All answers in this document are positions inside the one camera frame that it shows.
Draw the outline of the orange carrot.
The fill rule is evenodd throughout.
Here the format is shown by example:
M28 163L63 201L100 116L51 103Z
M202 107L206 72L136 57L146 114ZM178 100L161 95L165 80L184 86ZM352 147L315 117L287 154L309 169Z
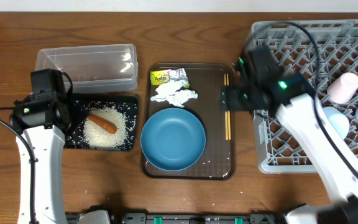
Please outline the orange carrot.
M94 114L89 114L87 118L93 123L97 124L100 128L104 129L109 134L115 134L117 132L116 125L104 118L101 118Z

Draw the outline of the pink white cup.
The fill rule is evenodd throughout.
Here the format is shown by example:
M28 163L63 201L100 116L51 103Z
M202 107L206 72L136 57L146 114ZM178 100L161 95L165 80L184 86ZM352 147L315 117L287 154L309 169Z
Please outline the pink white cup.
M358 76L355 73L343 73L327 89L329 99L334 103L344 104L351 100L358 89Z

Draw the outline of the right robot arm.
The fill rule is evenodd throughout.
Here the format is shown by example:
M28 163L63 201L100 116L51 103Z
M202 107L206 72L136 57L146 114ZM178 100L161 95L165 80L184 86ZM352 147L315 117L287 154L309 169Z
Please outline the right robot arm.
M358 223L358 159L333 128L314 88L302 75L244 86L230 85L224 77L221 103L225 111L270 109L321 177L331 204L295 208L285 214L286 223Z

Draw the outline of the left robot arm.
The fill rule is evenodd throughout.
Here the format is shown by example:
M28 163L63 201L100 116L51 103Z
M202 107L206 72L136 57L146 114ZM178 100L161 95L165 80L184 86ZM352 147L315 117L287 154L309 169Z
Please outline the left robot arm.
M67 223L62 159L65 135L75 118L70 94L32 92L11 114L20 154L18 223Z

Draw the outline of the dark blue plate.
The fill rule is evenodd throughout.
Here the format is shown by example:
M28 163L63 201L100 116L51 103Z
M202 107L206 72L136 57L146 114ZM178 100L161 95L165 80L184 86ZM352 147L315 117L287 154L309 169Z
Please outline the dark blue plate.
M140 144L143 155L155 167L176 172L194 165L206 147L202 122L181 108L167 108L145 123Z

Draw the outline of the light blue small bowl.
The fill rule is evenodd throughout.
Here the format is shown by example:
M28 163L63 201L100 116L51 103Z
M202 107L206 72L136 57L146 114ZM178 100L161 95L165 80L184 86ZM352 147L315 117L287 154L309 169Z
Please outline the light blue small bowl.
M337 133L345 139L349 133L350 122L348 118L334 107L327 106L323 111Z

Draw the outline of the pile of white rice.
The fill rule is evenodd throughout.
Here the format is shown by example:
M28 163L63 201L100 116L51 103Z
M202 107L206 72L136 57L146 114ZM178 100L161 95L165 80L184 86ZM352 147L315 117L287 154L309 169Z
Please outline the pile of white rice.
M86 118L71 136L66 137L65 147L105 151L130 151L135 143L137 103L88 101L89 114L104 118L117 127L109 134Z

